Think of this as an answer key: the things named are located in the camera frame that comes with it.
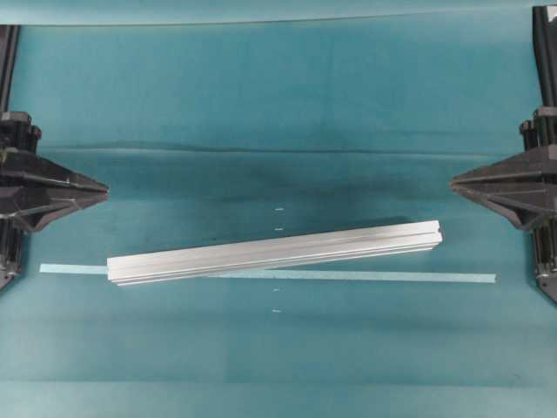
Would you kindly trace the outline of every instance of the aluminum profile bar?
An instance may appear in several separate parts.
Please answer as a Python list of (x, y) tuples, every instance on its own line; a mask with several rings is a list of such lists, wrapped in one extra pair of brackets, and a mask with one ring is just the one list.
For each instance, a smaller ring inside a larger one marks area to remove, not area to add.
[(425, 251), (435, 248), (442, 240), (439, 221), (433, 220), (201, 246), (109, 258), (108, 279), (119, 286), (188, 279), (252, 268)]

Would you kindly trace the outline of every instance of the black bracket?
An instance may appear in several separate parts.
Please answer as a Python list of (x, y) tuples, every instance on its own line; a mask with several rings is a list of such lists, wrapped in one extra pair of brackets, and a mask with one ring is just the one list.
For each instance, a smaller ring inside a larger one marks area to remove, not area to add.
[(0, 289), (21, 271), (24, 236), (107, 199), (108, 186), (37, 155), (41, 130), (7, 111), (17, 26), (0, 26)]
[(525, 151), (451, 188), (532, 233), (538, 287), (557, 303), (557, 6), (533, 7), (533, 41), (543, 107), (520, 125)]

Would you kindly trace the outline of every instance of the teal cloth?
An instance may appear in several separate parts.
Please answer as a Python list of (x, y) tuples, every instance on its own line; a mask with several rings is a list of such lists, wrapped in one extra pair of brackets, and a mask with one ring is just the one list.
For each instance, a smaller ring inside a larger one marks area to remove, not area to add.
[[(528, 8), (20, 41), (12, 110), (111, 196), (32, 236), (0, 294), (1, 415), (555, 417), (557, 310), (529, 237), (447, 186), (521, 149), (540, 104)], [(497, 284), (38, 273), (429, 219), (432, 252), (300, 268)]]
[(281, 22), (522, 9), (540, 0), (0, 0), (3, 24), (136, 25)]

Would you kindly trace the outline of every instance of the tape strip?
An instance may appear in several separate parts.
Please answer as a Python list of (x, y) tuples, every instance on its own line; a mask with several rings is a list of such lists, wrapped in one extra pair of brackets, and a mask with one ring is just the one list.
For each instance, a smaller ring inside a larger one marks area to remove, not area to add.
[(108, 274), (107, 266), (84, 266), (80, 264), (41, 264), (40, 273)]
[(211, 277), (243, 279), (292, 280), (367, 280), (427, 281), (442, 283), (495, 283), (495, 274), (482, 273), (408, 273), (408, 272), (342, 272), (331, 270), (250, 270), (217, 274)]
[[(106, 266), (41, 264), (40, 273), (107, 274)], [(495, 274), (343, 272), (331, 270), (247, 270), (206, 276), (222, 279), (425, 281), (439, 283), (495, 283)]]

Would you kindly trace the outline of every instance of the black clamp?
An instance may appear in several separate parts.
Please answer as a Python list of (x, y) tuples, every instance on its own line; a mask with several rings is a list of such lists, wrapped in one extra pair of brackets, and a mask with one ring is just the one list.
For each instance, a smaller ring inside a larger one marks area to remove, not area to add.
[(451, 188), (532, 232), (538, 287), (557, 302), (557, 108), (520, 125), (525, 151), (461, 174)]
[(21, 270), (26, 233), (107, 199), (108, 186), (38, 156), (40, 138), (27, 113), (0, 116), (0, 288)]

